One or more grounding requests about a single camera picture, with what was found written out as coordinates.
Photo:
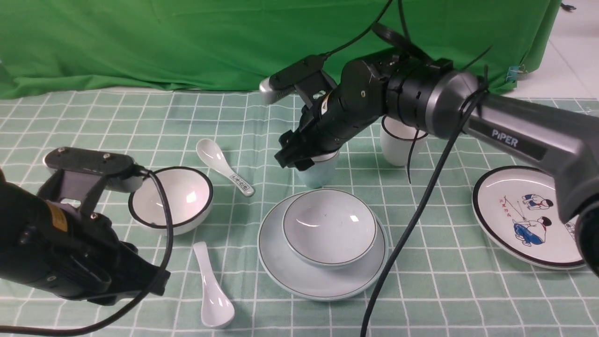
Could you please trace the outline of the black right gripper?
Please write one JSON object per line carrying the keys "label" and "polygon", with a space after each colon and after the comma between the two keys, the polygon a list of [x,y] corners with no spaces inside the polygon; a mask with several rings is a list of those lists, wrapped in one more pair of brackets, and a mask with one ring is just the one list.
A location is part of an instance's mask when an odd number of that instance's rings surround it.
{"label": "black right gripper", "polygon": [[337,87],[310,109],[312,120],[279,137],[281,149],[275,154],[276,161],[283,168],[306,171],[314,165],[314,157],[338,151],[384,115],[385,89],[386,81],[373,63],[347,63]]}

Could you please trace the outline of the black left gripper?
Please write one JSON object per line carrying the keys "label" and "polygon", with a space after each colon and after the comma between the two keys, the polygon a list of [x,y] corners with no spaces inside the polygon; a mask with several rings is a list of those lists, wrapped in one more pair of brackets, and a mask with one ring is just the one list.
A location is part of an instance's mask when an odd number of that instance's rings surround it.
{"label": "black left gripper", "polygon": [[66,300],[112,306],[144,290],[162,296],[170,273],[120,240],[95,212],[106,177],[60,169],[32,194],[1,179],[1,279]]}

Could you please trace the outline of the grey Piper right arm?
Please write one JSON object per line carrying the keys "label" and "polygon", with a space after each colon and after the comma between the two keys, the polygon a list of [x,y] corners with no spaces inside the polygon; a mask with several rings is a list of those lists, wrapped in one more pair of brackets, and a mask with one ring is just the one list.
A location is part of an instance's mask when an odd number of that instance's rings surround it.
{"label": "grey Piper right arm", "polygon": [[268,104],[292,92],[305,102],[298,129],[279,138],[280,166],[304,171],[380,117],[441,139],[463,132],[552,176],[558,216],[578,217],[578,251],[598,273],[597,117],[490,94],[483,77],[447,59],[386,49],[348,62],[338,84],[324,73],[324,59],[307,56],[261,83],[272,93]]}

